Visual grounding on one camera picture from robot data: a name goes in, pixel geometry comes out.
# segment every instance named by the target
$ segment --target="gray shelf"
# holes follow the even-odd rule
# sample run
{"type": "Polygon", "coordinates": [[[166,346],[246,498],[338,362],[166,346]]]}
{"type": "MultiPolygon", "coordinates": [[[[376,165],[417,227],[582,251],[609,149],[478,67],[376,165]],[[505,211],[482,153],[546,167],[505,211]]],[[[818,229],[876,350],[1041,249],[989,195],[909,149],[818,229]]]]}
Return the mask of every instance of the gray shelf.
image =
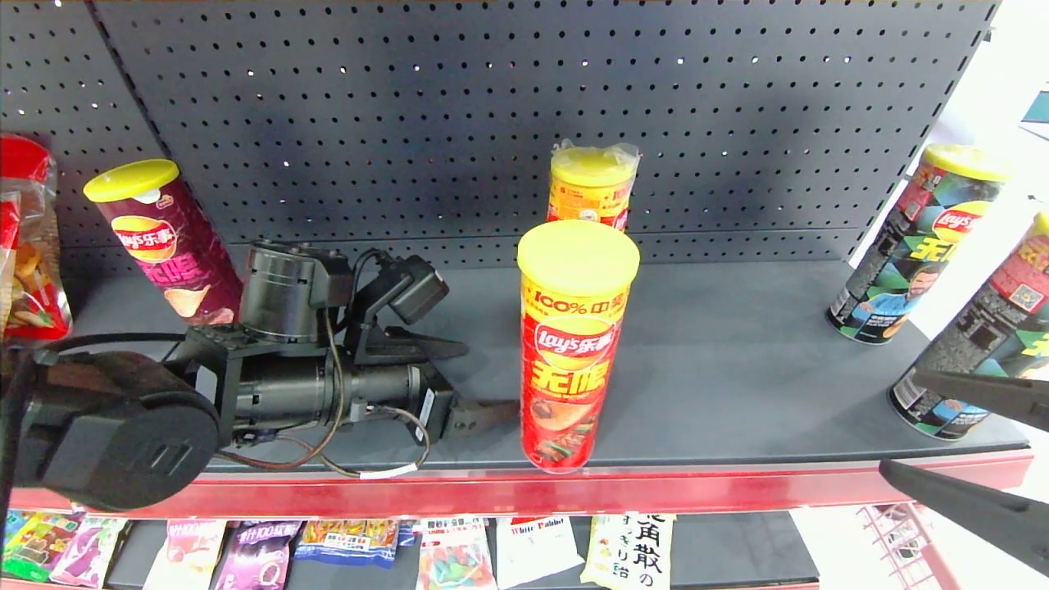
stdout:
{"type": "MultiPolygon", "coordinates": [[[[518,272],[442,272],[451,294],[413,329],[471,346],[469,356],[442,364],[465,395],[515,398],[518,272]]],[[[884,391],[926,339],[914,326],[882,346],[836,334],[822,313],[848,273],[840,262],[643,266],[591,466],[832,462],[1027,445],[999,417],[947,443],[896,416],[884,391]]],[[[135,329],[180,330],[144,277],[97,285],[80,310],[77,330],[112,332],[129,319],[135,329]]],[[[250,452],[283,461],[300,451],[273,443],[250,452]]],[[[336,461],[364,467],[390,466],[416,452],[404,427],[392,422],[341,433],[327,451],[336,461]]],[[[473,440],[442,441],[427,463],[428,468],[528,465],[516,424],[473,440]]],[[[212,468],[240,469],[221,461],[212,468]]]]}
{"type": "MultiPolygon", "coordinates": [[[[572,520],[579,554],[586,556],[590,519],[572,520]]],[[[107,587],[137,590],[146,581],[153,556],[164,543],[163,521],[134,525],[128,543],[113,565],[107,587]]],[[[494,533],[489,531],[492,557],[494,533]]],[[[671,584],[675,588],[726,588],[804,584],[819,573],[787,512],[681,515],[673,527],[671,584]]],[[[419,547],[401,548],[391,570],[347,568],[316,562],[296,562],[285,590],[323,588],[410,589],[419,571],[419,547]]],[[[582,566],[526,584],[528,590],[597,588],[580,584],[582,566]]]]}

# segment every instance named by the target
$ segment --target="red shelf edge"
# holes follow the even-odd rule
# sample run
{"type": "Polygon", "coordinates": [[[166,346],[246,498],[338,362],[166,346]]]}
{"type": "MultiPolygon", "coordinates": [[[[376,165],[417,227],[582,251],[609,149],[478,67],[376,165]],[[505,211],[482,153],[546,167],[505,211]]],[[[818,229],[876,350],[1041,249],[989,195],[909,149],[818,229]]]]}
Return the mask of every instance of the red shelf edge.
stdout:
{"type": "MultiPolygon", "coordinates": [[[[1023,483],[1033,458],[1025,448],[905,462],[1007,489],[1023,483]]],[[[584,469],[556,477],[535,469],[464,469],[380,481],[336,479],[326,472],[211,473],[159,504],[125,515],[236,520],[749,512],[904,500],[878,473],[877,461],[584,469]]],[[[15,490],[12,508],[67,511],[70,503],[45,489],[22,488],[15,490]]]]}

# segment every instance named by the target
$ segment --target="store shelf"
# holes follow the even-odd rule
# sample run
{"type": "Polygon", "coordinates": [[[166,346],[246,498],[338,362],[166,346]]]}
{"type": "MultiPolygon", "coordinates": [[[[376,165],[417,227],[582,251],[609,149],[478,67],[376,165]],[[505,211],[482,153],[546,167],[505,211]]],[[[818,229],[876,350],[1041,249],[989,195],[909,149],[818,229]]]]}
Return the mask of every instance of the store shelf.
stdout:
{"type": "MultiPolygon", "coordinates": [[[[572,521],[579,554],[585,556],[590,519],[572,521]]],[[[489,530],[495,556],[495,534],[489,530]]],[[[110,571],[107,588],[138,590],[164,543],[162,522],[136,523],[110,571]]],[[[676,588],[816,588],[819,574],[787,512],[682,515],[673,527],[671,584],[676,588]]],[[[577,567],[521,586],[528,590],[596,588],[580,584],[577,567]]],[[[285,590],[314,588],[414,588],[419,547],[398,551],[391,570],[293,562],[285,590]]]]}
{"type": "MultiPolygon", "coordinates": [[[[442,441],[411,478],[360,482],[311,467],[262,473],[216,461],[167,502],[135,512],[167,517],[379,517],[600,511],[747,511],[902,500],[877,461],[904,458],[994,487],[1019,485],[1026,440],[991,417],[957,443],[898,418],[884,391],[925,338],[902,330],[883,346],[849,341],[822,312],[849,269],[840,262],[647,265],[635,282],[616,370],[586,469],[552,477],[532,468],[516,424],[473,440],[442,441]]],[[[518,395],[518,273],[449,270],[451,295],[419,331],[466,341],[467,357],[442,363],[465,395],[518,395]]],[[[145,278],[95,286],[81,333],[178,330],[145,278]]],[[[297,448],[252,449],[288,460],[297,448]]],[[[329,446],[347,465],[385,467],[415,456],[394,423],[368,423],[329,446]]],[[[17,490],[14,506],[61,509],[43,490],[17,490]]]]}

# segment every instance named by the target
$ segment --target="perforated metal panel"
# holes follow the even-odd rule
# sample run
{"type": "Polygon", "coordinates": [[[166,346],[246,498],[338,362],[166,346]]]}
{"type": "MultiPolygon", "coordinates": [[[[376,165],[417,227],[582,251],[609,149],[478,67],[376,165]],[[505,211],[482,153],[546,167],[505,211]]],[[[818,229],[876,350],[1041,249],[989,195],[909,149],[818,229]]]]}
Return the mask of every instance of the perforated metal panel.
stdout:
{"type": "Polygon", "coordinates": [[[0,35],[2,129],[55,154],[63,246],[119,244],[80,191],[99,172],[162,151],[88,6],[3,2],[0,35]]]}
{"type": "Polygon", "coordinates": [[[550,149],[565,138],[642,148],[629,231],[660,240],[656,259],[848,254],[994,7],[580,0],[98,10],[228,241],[445,238],[483,251],[449,265],[505,266],[512,256],[494,249],[502,240],[489,252],[477,239],[513,244],[542,219],[550,149]],[[806,244],[839,239],[734,247],[784,230],[806,244]],[[692,238],[707,233],[719,248],[697,250],[692,238]]]}

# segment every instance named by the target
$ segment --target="qr code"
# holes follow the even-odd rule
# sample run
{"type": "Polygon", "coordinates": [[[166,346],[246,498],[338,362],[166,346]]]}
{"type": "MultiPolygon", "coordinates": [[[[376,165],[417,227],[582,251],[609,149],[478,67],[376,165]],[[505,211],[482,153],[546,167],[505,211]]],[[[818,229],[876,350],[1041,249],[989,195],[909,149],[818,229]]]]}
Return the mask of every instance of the qr code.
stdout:
{"type": "Polygon", "coordinates": [[[1010,301],[1028,313],[1033,311],[1042,302],[1042,299],[1045,299],[1045,295],[1023,283],[1012,292],[1012,295],[1009,295],[1010,301]]]}
{"type": "Polygon", "coordinates": [[[915,220],[915,216],[918,215],[919,211],[921,211],[921,204],[912,203],[907,205],[907,208],[905,211],[903,211],[903,214],[906,215],[906,217],[913,222],[915,220]]]}

